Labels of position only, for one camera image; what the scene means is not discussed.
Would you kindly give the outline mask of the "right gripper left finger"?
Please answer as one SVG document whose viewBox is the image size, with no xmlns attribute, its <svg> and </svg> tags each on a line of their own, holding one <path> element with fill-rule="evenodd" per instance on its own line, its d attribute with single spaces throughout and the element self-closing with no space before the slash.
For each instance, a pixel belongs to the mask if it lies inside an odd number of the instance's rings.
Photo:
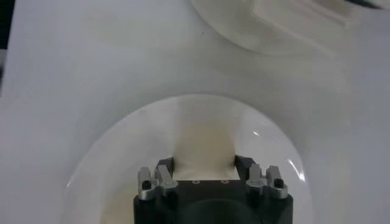
<svg viewBox="0 0 390 224">
<path fill-rule="evenodd" d="M 148 167 L 142 167 L 138 171 L 138 198 L 149 201 L 160 193 L 167 197 L 176 191 L 179 183 L 173 179 L 174 158 L 161 159 L 154 170 L 154 175 Z"/>
</svg>

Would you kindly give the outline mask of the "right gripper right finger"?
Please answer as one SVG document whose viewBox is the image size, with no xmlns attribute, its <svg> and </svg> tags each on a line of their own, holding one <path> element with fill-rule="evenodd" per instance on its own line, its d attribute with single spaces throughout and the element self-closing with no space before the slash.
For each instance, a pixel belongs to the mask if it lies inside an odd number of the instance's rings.
<svg viewBox="0 0 390 224">
<path fill-rule="evenodd" d="M 236 155 L 234 165 L 239 179 L 249 193 L 255 193 L 259 197 L 268 195 L 274 200 L 288 198 L 288 186 L 281 177 L 278 166 L 269 166 L 266 173 L 252 158 Z"/>
</svg>

